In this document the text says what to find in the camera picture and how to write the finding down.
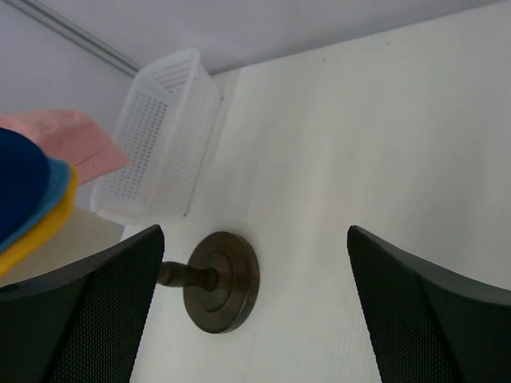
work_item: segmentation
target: pink napkin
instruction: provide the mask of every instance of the pink napkin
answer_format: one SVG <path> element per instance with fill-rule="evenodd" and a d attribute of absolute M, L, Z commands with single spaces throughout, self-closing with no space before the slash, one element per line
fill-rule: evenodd
<path fill-rule="evenodd" d="M 95 120 L 72 109 L 0 116 L 0 127 L 32 140 L 53 158 L 74 164 L 82 185 L 129 165 L 129 158 Z"/>

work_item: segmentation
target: white plastic basket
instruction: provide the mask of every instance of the white plastic basket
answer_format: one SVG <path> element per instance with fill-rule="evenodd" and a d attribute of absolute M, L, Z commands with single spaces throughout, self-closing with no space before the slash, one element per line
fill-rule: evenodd
<path fill-rule="evenodd" d="M 97 180 L 91 209 L 123 224 L 147 215 L 185 215 L 220 100 L 198 49 L 144 67 L 113 137 L 131 164 Z"/>

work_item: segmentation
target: white wall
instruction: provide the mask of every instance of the white wall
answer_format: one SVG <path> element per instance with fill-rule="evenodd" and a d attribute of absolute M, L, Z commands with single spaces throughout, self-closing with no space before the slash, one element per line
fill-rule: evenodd
<path fill-rule="evenodd" d="M 0 114 L 80 109 L 111 133 L 131 78 L 0 2 Z M 92 184 L 78 191 L 89 206 Z"/>
<path fill-rule="evenodd" d="M 145 65 L 196 46 L 214 73 L 497 0 L 42 0 Z"/>

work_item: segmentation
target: white container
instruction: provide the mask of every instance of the white container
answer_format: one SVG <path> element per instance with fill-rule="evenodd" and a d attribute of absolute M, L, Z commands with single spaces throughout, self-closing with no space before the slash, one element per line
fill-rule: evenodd
<path fill-rule="evenodd" d="M 185 215 L 220 101 L 198 49 L 144 67 L 113 136 L 131 164 L 96 181 L 91 210 L 122 224 L 148 215 Z"/>

